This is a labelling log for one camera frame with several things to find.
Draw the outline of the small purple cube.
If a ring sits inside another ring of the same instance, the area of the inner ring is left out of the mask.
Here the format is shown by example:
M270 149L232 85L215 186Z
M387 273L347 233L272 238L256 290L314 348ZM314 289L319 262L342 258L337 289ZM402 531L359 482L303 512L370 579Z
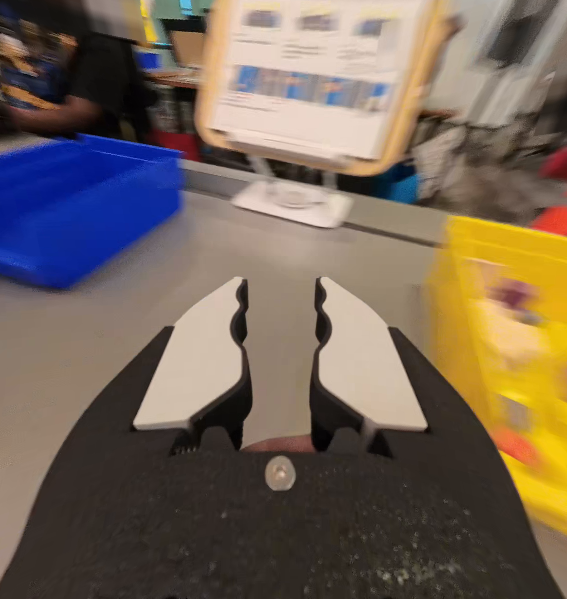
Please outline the small purple cube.
M525 281L502 278L491 296L507 309L524 310L536 299L537 289Z

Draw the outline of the beige wooden board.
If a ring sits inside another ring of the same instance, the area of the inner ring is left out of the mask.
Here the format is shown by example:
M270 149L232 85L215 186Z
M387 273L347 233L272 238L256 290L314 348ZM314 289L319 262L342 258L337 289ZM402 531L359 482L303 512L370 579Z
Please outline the beige wooden board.
M232 2L214 1L210 11L204 52L204 68L195 112L195 123L198 132L207 144L252 155L249 150L243 150L241 146L232 145L227 135L215 130L211 124L219 94L219 76L223 75L225 71L224 38L227 34L227 19L230 15ZM414 54L404 76L399 97L393 104L390 128L384 136L380 153L376 158L370 160L345 157L347 160L346 165L340 167L335 173L355 177L375 176L398 162L405 153L445 36L447 1L426 2L425 14L415 39ZM260 150L258 157L288 162L283 158L278 158L272 150ZM310 168L328 170L312 159L301 159L299 164Z

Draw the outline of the pile of plain wooden cubes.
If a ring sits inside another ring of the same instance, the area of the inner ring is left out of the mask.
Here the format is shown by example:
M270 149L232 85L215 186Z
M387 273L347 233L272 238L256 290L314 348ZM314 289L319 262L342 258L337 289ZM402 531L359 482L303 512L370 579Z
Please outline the pile of plain wooden cubes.
M468 260L476 291L471 300L478 334L498 375L511 385L542 384L554 388L567 402L567 322L542 311L540 288L524 310L507 309L491 296L502 278L517 279L502 264Z

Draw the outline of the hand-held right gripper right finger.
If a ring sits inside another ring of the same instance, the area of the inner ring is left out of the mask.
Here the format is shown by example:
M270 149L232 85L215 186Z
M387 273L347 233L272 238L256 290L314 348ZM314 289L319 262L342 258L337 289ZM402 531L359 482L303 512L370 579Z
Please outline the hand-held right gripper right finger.
M333 281L315 283L316 339L310 376L311 441L326 451L350 430L366 450L382 431L423 433L428 422L388 324Z

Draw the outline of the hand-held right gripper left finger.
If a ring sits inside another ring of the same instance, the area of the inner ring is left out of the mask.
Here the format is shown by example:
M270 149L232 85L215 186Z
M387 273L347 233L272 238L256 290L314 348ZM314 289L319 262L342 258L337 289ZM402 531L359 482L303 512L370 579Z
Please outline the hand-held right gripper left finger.
M236 276L176 321L132 422L136 431L178 430L178 447L191 451L220 427L240 450L253 404L248 308L248 282Z

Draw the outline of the small red cube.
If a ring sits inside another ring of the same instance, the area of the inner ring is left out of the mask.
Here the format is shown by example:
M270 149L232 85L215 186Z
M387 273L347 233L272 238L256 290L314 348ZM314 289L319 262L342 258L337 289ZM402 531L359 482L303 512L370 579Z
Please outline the small red cube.
M538 468L540 456L537 448L521 433L511 428L497 428L492 439L498 451L529 468Z

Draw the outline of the blue plastic bin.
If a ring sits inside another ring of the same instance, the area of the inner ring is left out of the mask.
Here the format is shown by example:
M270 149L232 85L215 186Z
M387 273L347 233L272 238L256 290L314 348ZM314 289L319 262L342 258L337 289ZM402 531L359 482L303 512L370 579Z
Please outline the blue plastic bin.
M182 158L91 135L0 154L0 276L82 281L181 211Z

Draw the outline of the red bag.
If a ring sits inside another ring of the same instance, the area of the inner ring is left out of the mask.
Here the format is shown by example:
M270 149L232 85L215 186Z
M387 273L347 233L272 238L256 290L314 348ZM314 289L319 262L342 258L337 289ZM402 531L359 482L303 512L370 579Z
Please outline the red bag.
M539 169L539 177L567 182L567 146L545 158Z

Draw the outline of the white paper sheet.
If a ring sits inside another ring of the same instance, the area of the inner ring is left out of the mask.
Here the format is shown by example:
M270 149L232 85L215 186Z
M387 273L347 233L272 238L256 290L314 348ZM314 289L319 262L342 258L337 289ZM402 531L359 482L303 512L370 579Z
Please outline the white paper sheet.
M426 1L233 1L212 127L230 139L374 159Z

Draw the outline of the teal bag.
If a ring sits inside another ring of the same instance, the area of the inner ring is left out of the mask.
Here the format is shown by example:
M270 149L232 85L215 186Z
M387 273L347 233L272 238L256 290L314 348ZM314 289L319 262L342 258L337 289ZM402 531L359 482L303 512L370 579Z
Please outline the teal bag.
M419 198L420 177L412 161L399 162L376 177L376 198L414 205Z

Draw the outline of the white desk stand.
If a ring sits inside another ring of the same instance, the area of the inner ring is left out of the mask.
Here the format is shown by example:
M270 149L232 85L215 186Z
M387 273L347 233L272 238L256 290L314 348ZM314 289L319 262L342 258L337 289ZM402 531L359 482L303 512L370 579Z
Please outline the white desk stand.
M227 138L232 145L249 150L256 158L260 150L272 150L278 158L288 162L299 164L301 159L312 159L331 173L347 163L346 158L336 150L301 141L262 137L254 132L240 130L228 133ZM309 186L275 178L268 175L264 167L261 178L235 194L231 203L242 210L313 228L336 229L346 221L354 202L347 194L332 187Z

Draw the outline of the yellow plastic bin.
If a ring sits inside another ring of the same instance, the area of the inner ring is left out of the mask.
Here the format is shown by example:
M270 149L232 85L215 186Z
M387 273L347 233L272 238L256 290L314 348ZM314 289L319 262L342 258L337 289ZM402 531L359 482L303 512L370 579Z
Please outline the yellow plastic bin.
M517 279L540 288L545 314L567 322L567 238L453 216L425 284L435 366L491 438L506 427L534 444L538 468L500 455L529 515L567 535L567 402L548 385L514 386L494 370L471 305L476 288L469 259L507 266Z

